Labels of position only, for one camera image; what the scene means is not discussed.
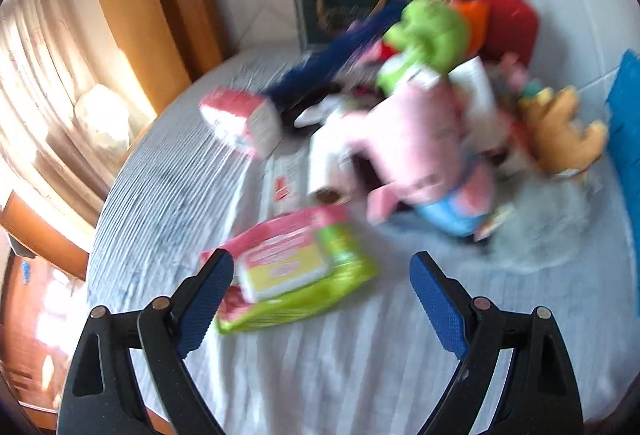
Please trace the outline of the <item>green pink wipes pack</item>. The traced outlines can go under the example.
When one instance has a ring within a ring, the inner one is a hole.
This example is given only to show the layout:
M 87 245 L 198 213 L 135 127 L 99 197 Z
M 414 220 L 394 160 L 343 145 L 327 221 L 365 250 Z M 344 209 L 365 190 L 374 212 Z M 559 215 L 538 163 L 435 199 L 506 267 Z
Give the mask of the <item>green pink wipes pack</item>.
M 221 247 L 234 264 L 216 312 L 222 335 L 321 314 L 378 275 L 344 205 L 309 207 L 263 221 Z

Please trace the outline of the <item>white paper roll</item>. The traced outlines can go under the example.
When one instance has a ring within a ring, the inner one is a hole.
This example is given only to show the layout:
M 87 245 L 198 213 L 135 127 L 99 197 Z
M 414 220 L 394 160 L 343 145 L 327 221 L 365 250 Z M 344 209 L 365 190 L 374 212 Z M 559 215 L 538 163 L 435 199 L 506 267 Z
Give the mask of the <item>white paper roll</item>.
M 332 127 L 322 126 L 309 141 L 307 196 L 314 205 L 350 200 L 356 181 L 352 159 Z

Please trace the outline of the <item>brown bear plush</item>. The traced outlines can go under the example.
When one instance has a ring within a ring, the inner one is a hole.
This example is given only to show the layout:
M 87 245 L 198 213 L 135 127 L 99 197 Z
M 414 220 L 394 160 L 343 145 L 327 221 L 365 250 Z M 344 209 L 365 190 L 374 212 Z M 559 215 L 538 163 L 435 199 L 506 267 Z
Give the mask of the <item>brown bear plush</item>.
M 567 86 L 559 91 L 547 87 L 534 97 L 518 102 L 534 159 L 550 176 L 575 177 L 587 172 L 601 158 L 608 143 L 608 125 L 578 120 L 578 91 Z

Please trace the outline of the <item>pink pig plush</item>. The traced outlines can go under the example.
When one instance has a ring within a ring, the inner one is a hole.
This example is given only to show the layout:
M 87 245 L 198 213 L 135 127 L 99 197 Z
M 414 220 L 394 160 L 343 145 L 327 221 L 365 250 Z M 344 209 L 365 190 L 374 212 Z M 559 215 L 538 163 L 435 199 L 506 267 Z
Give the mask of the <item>pink pig plush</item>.
M 487 221 L 494 174 L 486 158 L 464 147 L 459 100 L 448 83 L 412 78 L 337 125 L 348 149 L 362 153 L 381 181 L 368 194 L 370 223 L 387 221 L 400 203 L 453 237 L 473 236 Z

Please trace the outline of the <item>pink white tissue pack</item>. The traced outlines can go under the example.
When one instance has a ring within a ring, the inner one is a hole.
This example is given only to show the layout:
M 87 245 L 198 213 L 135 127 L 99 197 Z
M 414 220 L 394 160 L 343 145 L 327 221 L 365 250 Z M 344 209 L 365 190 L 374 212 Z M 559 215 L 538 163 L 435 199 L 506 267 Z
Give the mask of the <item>pink white tissue pack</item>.
M 267 97 L 220 86 L 198 107 L 215 138 L 235 151 L 268 158 L 282 141 L 280 114 Z

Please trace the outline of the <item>green frog plush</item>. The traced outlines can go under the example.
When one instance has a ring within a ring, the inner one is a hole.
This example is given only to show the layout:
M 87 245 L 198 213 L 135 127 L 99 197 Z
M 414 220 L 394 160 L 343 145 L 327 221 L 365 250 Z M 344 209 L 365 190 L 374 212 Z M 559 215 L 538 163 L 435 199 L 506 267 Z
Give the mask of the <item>green frog plush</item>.
M 423 69 L 448 74 L 465 59 L 470 39 L 464 17 L 446 2 L 409 2 L 382 37 L 395 54 L 378 70 L 378 87 L 390 96 L 403 78 Z

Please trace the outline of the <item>orange plush piece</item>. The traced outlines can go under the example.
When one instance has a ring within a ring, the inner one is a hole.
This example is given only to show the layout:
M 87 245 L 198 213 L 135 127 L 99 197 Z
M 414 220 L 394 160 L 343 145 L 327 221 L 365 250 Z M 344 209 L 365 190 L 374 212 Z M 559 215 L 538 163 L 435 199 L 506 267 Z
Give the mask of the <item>orange plush piece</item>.
M 469 45 L 466 56 L 472 58 L 483 47 L 488 28 L 489 6 L 481 0 L 453 0 L 450 5 L 469 27 Z

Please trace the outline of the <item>blue fluffy duster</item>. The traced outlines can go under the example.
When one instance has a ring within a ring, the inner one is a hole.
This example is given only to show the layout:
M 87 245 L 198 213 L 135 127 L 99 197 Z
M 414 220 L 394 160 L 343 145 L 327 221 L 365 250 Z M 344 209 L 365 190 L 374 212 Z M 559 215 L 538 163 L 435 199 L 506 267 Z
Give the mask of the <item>blue fluffy duster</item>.
M 381 38 L 399 21 L 406 5 L 404 0 L 386 2 L 381 10 L 335 39 L 328 48 L 283 74 L 264 89 L 262 95 L 280 112 L 292 108 L 319 87 L 330 83 L 345 64 Z

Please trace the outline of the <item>dark metal tin box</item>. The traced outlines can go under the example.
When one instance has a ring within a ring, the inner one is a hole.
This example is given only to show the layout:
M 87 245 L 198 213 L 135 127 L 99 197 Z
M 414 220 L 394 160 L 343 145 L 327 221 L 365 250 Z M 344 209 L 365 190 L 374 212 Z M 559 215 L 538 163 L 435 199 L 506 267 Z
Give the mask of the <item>dark metal tin box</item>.
M 300 50 L 326 49 L 353 23 L 367 19 L 391 0 L 294 0 Z

